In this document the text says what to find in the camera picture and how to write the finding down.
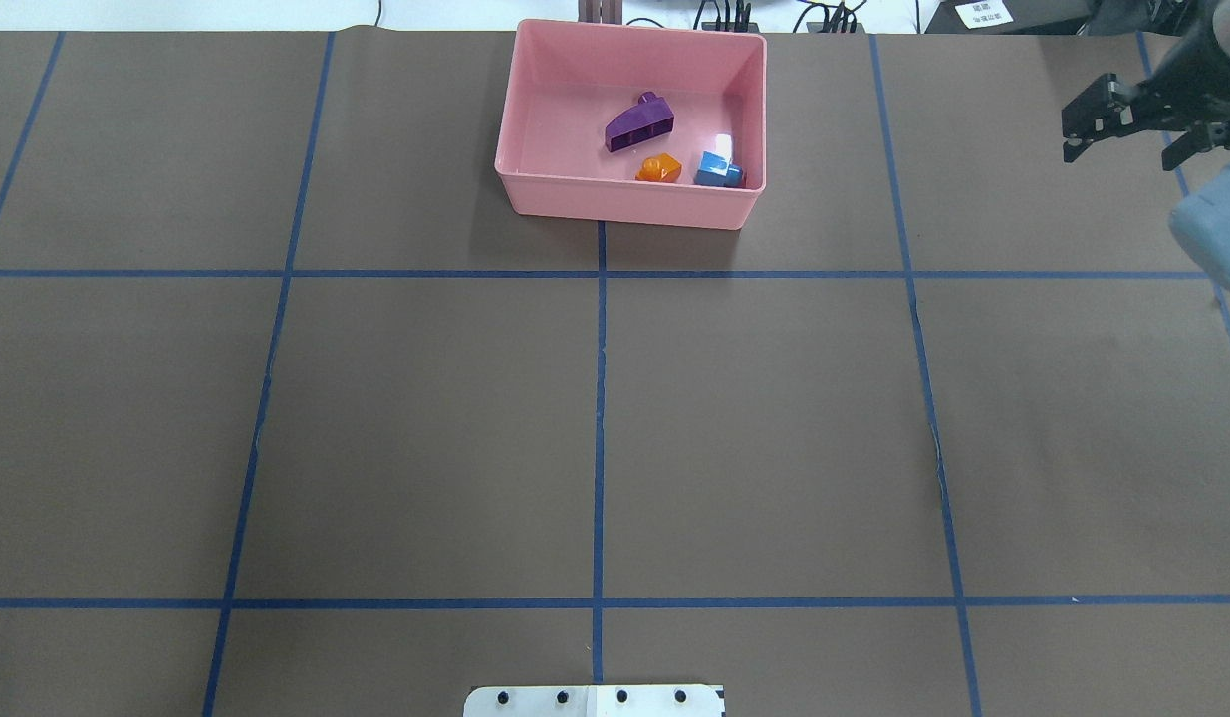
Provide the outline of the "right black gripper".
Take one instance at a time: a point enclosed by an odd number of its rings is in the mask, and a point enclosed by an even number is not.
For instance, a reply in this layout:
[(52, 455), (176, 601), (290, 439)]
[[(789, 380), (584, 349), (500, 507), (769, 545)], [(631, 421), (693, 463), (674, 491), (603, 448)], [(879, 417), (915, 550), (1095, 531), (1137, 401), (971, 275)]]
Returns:
[(1137, 85), (1095, 77), (1061, 109), (1065, 164), (1096, 141), (1173, 132), (1161, 167), (1173, 171), (1214, 149), (1230, 151), (1230, 20), (1197, 20), (1151, 76)]

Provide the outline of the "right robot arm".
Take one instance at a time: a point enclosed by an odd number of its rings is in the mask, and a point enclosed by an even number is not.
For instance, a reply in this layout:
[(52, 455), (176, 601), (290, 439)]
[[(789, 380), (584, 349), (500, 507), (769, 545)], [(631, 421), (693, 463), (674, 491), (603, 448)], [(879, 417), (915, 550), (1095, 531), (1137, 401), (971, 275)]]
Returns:
[[(1230, 1), (1200, 1), (1193, 25), (1143, 82), (1106, 73), (1065, 105), (1064, 161), (1139, 132), (1173, 132), (1160, 155), (1166, 172), (1200, 153), (1230, 151)], [(1184, 255), (1230, 291), (1230, 164), (1171, 209), (1168, 228)]]

